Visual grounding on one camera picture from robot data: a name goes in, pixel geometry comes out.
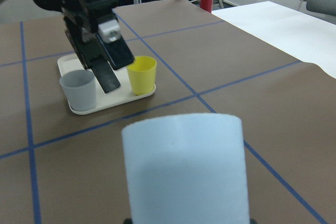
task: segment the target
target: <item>brown table surface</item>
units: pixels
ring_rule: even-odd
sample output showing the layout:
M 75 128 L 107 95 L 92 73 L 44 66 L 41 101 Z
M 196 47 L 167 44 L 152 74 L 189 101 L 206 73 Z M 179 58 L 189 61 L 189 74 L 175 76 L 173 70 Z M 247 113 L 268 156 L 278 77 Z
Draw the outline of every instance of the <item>brown table surface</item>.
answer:
M 58 83 L 62 19 L 0 26 L 0 223 L 122 223 L 121 129 L 192 112 L 242 119 L 251 218 L 336 223 L 332 77 L 186 0 L 115 11 L 134 55 L 157 59 L 157 90 L 84 116 Z

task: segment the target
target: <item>white cup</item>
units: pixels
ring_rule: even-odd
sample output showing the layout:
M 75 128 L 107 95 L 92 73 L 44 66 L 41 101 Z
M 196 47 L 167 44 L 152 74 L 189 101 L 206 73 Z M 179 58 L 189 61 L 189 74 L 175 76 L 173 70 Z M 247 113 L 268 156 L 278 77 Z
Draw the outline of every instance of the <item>white cup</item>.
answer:
M 63 75 L 59 83 L 74 110 L 85 111 L 96 107 L 96 82 L 91 71 L 71 71 Z
M 136 224 L 249 224 L 241 120 L 185 114 L 122 131 Z

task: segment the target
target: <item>white tray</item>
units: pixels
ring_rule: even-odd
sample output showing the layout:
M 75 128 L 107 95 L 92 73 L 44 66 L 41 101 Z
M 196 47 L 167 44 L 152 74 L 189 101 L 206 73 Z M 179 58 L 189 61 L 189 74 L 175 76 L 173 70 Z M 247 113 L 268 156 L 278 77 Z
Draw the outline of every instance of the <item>white tray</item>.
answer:
M 57 60 L 57 64 L 61 76 L 74 70 L 83 69 L 83 66 L 77 58 L 76 54 L 62 56 Z M 118 89 L 113 90 L 108 94 L 105 94 L 98 80 L 96 79 L 97 106 L 91 110 L 76 111 L 69 104 L 70 110 L 77 115 L 86 115 L 127 102 L 132 102 L 141 98 L 149 97 L 156 90 L 156 86 L 154 85 L 154 89 L 152 90 L 152 92 L 142 95 L 135 95 L 133 94 L 131 89 L 131 84 L 127 75 L 127 69 L 122 68 L 114 71 L 114 73 L 121 84 Z

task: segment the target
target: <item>blue grid line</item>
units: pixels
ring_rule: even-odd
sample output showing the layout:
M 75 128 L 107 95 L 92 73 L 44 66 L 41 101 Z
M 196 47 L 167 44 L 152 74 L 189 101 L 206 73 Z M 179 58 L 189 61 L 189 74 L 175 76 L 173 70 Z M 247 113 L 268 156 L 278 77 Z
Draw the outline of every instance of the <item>blue grid line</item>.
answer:
M 321 223 L 328 224 L 316 211 L 308 204 L 298 192 L 296 192 L 289 184 L 281 177 L 279 173 L 264 160 L 245 140 L 244 146 L 266 167 L 266 169 Z
M 38 185 L 37 185 L 37 172 L 36 172 L 36 160 L 34 151 L 34 138 L 32 117 L 30 113 L 30 100 L 29 100 L 29 87 L 28 87 L 28 73 L 27 73 L 27 61 L 25 50 L 25 38 L 23 23 L 20 22 L 20 35 L 21 35 L 21 51 L 22 51 L 22 66 L 23 66 L 23 78 L 24 78 L 24 91 L 25 91 L 25 106 L 26 106 L 26 121 L 27 121 L 27 137 L 28 137 L 28 152 L 29 152 L 29 165 L 30 165 L 30 181 L 31 192 L 33 197 L 33 211 L 35 224 L 41 224 L 40 204 L 38 197 Z
M 26 151 L 28 151 L 28 147 L 22 148 L 22 149 L 18 149 L 16 151 L 8 152 L 6 154 L 2 154 L 2 155 L 0 155 L 0 160 L 2 160 L 4 158 L 7 158 L 7 157 L 15 156 L 17 154 L 20 154 L 20 153 L 26 152 Z
M 138 115 L 141 115 L 141 114 L 145 114 L 145 113 L 148 113 L 150 111 L 157 110 L 159 108 L 170 106 L 170 105 L 173 105 L 173 104 L 176 104 L 176 103 L 180 103 L 180 102 L 189 100 L 189 99 L 194 98 L 194 97 L 196 97 L 196 96 L 195 95 L 189 95 L 187 97 L 180 98 L 180 99 L 177 99 L 177 100 L 172 101 L 172 102 L 160 104 L 158 106 L 155 106 L 155 107 L 152 107 L 152 108 L 149 108 L 149 109 L 146 109 L 146 110 L 142 110 L 142 111 L 139 111 L 139 112 L 135 112 L 133 114 L 126 115 L 126 116 L 123 116 L 121 118 L 116 118 L 116 119 L 113 119 L 113 120 L 110 120 L 110 121 L 107 121 L 107 122 L 104 122 L 104 123 L 101 123 L 101 124 L 97 124 L 95 126 L 92 126 L 92 127 L 80 130 L 80 131 L 75 131 L 75 132 L 72 132 L 72 133 L 69 133 L 69 134 L 66 134 L 66 135 L 63 135 L 63 136 L 59 136 L 59 137 L 53 138 L 51 140 L 47 140 L 45 142 L 41 142 L 39 144 L 35 144 L 34 148 L 39 148 L 39 147 L 42 147 L 42 146 L 45 146 L 45 145 L 48 145 L 48 144 L 51 144 L 51 143 L 55 143 L 55 142 L 59 142 L 59 141 L 68 139 L 68 138 L 73 137 L 73 136 L 80 135 L 82 133 L 86 133 L 86 132 L 90 132 L 90 131 L 93 131 L 93 130 L 97 130 L 99 128 L 111 125 L 112 123 L 123 121 L 123 120 L 126 120 L 126 119 L 130 119 L 130 118 L 133 118 L 135 116 L 138 116 Z
M 160 36 L 160 35 L 164 35 L 164 34 L 176 33 L 176 32 L 183 31 L 183 30 L 190 30 L 190 29 L 200 28 L 200 27 L 204 27 L 204 26 L 215 25 L 215 24 L 222 23 L 222 22 L 224 22 L 224 21 L 220 20 L 220 21 L 212 22 L 212 23 L 208 23 L 208 24 L 191 26 L 191 27 L 181 28 L 181 29 L 177 29 L 177 30 L 167 31 L 167 32 L 164 32 L 164 33 L 148 35 L 148 36 L 144 36 L 143 38 L 151 38 L 151 37 L 156 37 L 156 36 Z M 139 40 L 139 38 L 127 39 L 126 42 L 135 41 L 135 40 Z M 70 53 L 74 53 L 74 51 L 72 50 L 72 51 L 68 51 L 68 52 L 61 52 L 61 53 L 58 53 L 58 54 L 45 55 L 45 56 L 37 57 L 37 58 L 34 58 L 34 59 L 26 59 L 26 61 L 41 60 L 41 59 L 45 59 L 45 58 L 63 56 L 63 55 L 67 55 L 67 54 L 70 54 Z M 15 62 L 1 64 L 0 68 L 1 67 L 7 67 L 7 66 L 10 66 L 10 65 L 20 64 L 20 63 L 22 63 L 22 61 L 15 61 Z
M 168 68 L 171 70 L 171 72 L 190 90 L 193 92 L 194 95 L 196 95 L 196 97 L 203 103 L 203 105 L 205 105 L 212 113 L 217 113 L 203 98 L 201 98 L 200 94 L 196 93 L 194 91 L 194 89 L 191 88 L 191 86 L 185 81 L 183 80 L 182 77 L 180 77 L 176 72 L 175 70 L 169 66 L 169 64 L 167 62 L 165 62 L 163 60 L 163 58 L 161 56 L 159 56 L 158 53 L 156 53 L 156 51 L 151 48 L 145 41 L 144 39 L 137 33 L 135 32 L 131 26 L 129 24 L 127 24 L 125 22 L 125 20 L 123 20 L 121 17 L 118 17 L 120 20 L 122 20 L 124 22 L 124 24 L 142 41 L 142 43 L 147 46 L 150 51 L 152 53 L 154 53 L 155 56 L 158 57 L 158 59 L 160 59 L 162 61 L 162 63 Z M 295 61 L 293 63 L 290 63 L 288 65 L 285 65 L 285 66 L 282 66 L 282 67 L 279 67 L 279 68 L 276 68 L 275 70 L 277 69 L 282 69 L 284 67 L 287 67 L 287 66 L 291 66 L 292 64 L 296 64 L 296 63 L 299 63 L 300 61 Z M 243 80 L 248 80 L 250 78 L 244 78 L 242 80 L 238 80 L 234 83 L 239 83 L 239 82 L 242 82 Z M 258 160 L 261 162 L 261 164 L 263 164 L 270 172 L 271 174 L 273 174 L 277 179 L 278 181 L 285 186 L 285 188 L 287 190 L 290 191 L 290 193 L 321 223 L 321 224 L 327 224 L 326 221 L 290 186 L 286 186 L 286 185 L 289 185 L 250 145 L 248 145 L 248 143 L 246 141 L 244 141 L 244 145 L 245 146 L 248 146 L 249 148 L 247 148 L 250 152 L 253 153 L 253 155 L 258 158 Z
M 34 59 L 27 59 L 26 61 L 42 60 L 42 59 L 51 58 L 51 57 L 63 56 L 63 55 L 71 54 L 71 53 L 74 53 L 74 51 L 72 50 L 68 52 L 60 52 L 58 54 L 53 54 L 53 55 L 45 55 L 45 56 L 37 57 Z
M 259 76 L 264 76 L 264 75 L 266 75 L 268 73 L 275 72 L 277 70 L 280 70 L 280 69 L 283 69 L 283 68 L 286 68 L 286 67 L 290 67 L 290 66 L 295 65 L 297 63 L 302 63 L 302 61 L 298 60 L 298 61 L 286 64 L 286 65 L 283 65 L 283 66 L 280 66 L 280 67 L 277 67 L 277 68 L 273 68 L 273 69 L 270 69 L 270 70 L 267 70 L 267 71 L 264 71 L 264 72 L 261 72 L 261 73 L 254 74 L 253 76 L 248 76 L 248 77 L 236 80 L 236 81 L 232 81 L 232 82 L 229 82 L 227 84 L 224 84 L 224 85 L 221 85 L 221 86 L 214 87 L 212 89 L 208 89 L 208 90 L 202 91 L 199 94 L 200 95 L 208 94 L 208 93 L 214 92 L 214 91 L 219 90 L 219 89 L 223 89 L 223 88 L 226 88 L 226 87 L 229 87 L 229 86 L 232 86 L 232 85 L 244 82 L 244 81 L 248 81 L 250 79 L 253 79 L 253 78 L 256 78 L 256 77 L 259 77 Z
M 2 67 L 8 67 L 8 66 L 15 65 L 15 64 L 20 64 L 20 63 L 22 63 L 22 61 L 14 61 L 14 62 L 11 62 L 11 63 L 1 64 L 0 68 L 2 68 Z
M 125 22 L 120 16 L 118 18 L 140 39 L 140 41 L 191 91 L 193 94 L 197 94 L 196 91 L 185 81 L 183 78 L 175 72 L 175 70 L 150 46 L 134 29 Z
M 143 36 L 142 38 L 143 39 L 147 39 L 147 38 L 152 38 L 152 37 L 156 37 L 156 36 L 160 36 L 160 35 L 176 33 L 176 32 L 179 32 L 179 31 L 185 31 L 185 30 L 190 30 L 190 29 L 195 29 L 195 28 L 201 28 L 201 27 L 204 27 L 204 26 L 216 25 L 216 24 L 223 23 L 223 22 L 224 22 L 224 20 L 219 20 L 219 21 L 216 21 L 216 22 L 207 23 L 207 24 L 203 24 L 203 25 L 185 27 L 185 28 L 181 28 L 181 29 L 176 29 L 176 30 L 171 30 L 171 31 L 165 31 L 165 32 L 159 33 L 159 34 L 147 35 L 147 36 Z

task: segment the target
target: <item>gray cup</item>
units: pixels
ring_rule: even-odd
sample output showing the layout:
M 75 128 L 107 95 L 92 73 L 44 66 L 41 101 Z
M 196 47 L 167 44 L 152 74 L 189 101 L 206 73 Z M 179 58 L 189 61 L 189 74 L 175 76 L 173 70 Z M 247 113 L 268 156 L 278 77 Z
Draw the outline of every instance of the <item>gray cup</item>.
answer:
M 70 106 L 76 111 L 96 107 L 96 81 L 89 70 L 75 70 L 59 79 Z

